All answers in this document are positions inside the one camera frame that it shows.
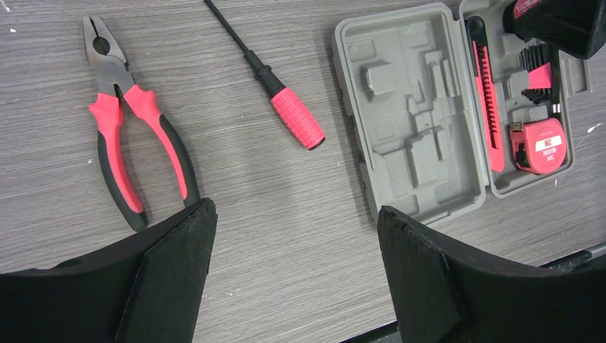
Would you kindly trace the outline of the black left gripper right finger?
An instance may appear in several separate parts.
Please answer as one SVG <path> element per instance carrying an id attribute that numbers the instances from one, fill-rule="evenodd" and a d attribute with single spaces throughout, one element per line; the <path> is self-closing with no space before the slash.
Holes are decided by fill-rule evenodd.
<path id="1" fill-rule="evenodd" d="M 403 342 L 603 342 L 605 258 L 534 267 L 384 206 L 379 245 Z"/>

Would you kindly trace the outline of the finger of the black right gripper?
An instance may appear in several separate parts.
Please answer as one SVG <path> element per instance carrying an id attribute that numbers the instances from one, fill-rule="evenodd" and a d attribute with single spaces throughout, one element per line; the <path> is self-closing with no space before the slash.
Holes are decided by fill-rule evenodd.
<path id="1" fill-rule="evenodd" d="M 514 33 L 588 60 L 605 45 L 605 0 L 542 0 Z"/>

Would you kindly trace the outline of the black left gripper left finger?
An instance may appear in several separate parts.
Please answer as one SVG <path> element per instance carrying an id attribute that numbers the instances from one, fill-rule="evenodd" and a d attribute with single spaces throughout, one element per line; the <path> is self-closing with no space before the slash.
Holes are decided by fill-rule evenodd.
<path id="1" fill-rule="evenodd" d="M 3 342 L 190 342 L 217 229 L 204 198 L 51 269 L 1 275 Z"/>

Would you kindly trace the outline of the red black bit holder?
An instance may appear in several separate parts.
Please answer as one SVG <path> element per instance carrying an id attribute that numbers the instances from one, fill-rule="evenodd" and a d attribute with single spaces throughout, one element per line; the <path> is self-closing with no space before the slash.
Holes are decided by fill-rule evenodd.
<path id="1" fill-rule="evenodd" d="M 552 70 L 549 46 L 538 44 L 524 48 L 520 53 L 520 63 L 528 72 L 528 87 L 521 94 L 536 105 L 550 100 Z"/>

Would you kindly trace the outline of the red black utility knife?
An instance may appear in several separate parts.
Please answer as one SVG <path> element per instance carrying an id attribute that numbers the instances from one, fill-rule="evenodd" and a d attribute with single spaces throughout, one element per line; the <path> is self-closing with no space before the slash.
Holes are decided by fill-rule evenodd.
<path id="1" fill-rule="evenodd" d="M 494 172 L 502 172 L 505 168 L 505 148 L 502 141 L 502 127 L 497 92 L 492 77 L 485 22 L 480 16 L 471 16 L 465 21 L 465 27 L 474 64 L 476 88 L 480 95 L 482 118 L 485 123 L 490 169 Z"/>

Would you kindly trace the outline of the red tape measure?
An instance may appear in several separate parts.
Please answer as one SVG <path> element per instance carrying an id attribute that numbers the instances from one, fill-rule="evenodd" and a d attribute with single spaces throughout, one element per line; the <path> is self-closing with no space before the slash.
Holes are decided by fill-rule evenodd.
<path id="1" fill-rule="evenodd" d="M 510 124 L 512 157 L 517 169 L 549 174 L 559 169 L 567 153 L 566 135 L 556 118 Z"/>

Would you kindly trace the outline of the grey plastic tool case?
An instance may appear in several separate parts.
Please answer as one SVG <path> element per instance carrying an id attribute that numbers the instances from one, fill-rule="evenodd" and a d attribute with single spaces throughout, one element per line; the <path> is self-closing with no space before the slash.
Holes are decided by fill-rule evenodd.
<path id="1" fill-rule="evenodd" d="M 424 224 L 478 209 L 487 194 L 505 198 L 564 174 L 573 165 L 567 100 L 590 90 L 587 62 L 538 39 L 522 40 L 502 26 L 513 1 L 436 2 L 341 21 L 332 52 L 344 105 L 362 153 L 360 170 L 373 217 L 391 206 Z M 505 148 L 505 168 L 490 169 L 465 21 L 485 22 Z M 551 98 L 536 105 L 521 91 L 528 72 L 524 48 L 547 44 Z M 510 124 L 558 119 L 567 153 L 549 174 L 516 168 Z"/>

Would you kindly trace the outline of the red handled screwdriver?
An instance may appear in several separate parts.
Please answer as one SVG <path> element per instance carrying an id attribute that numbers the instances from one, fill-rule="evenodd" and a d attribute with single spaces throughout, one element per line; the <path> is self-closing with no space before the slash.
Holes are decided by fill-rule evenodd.
<path id="1" fill-rule="evenodd" d="M 212 1 L 206 0 L 204 3 L 242 50 L 254 78 L 263 86 L 274 110 L 294 137 L 310 151 L 320 146 L 325 141 L 325 134 L 302 100 L 277 78 L 271 66 L 248 49 Z"/>

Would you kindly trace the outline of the black electrical tape roll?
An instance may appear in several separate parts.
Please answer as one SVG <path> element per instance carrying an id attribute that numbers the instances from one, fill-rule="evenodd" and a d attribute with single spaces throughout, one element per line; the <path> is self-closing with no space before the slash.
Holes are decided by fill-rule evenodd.
<path id="1" fill-rule="evenodd" d="M 514 33 L 515 26 L 521 22 L 522 17 L 541 3 L 542 0 L 517 0 L 508 5 L 502 15 L 502 26 L 505 32 Z"/>

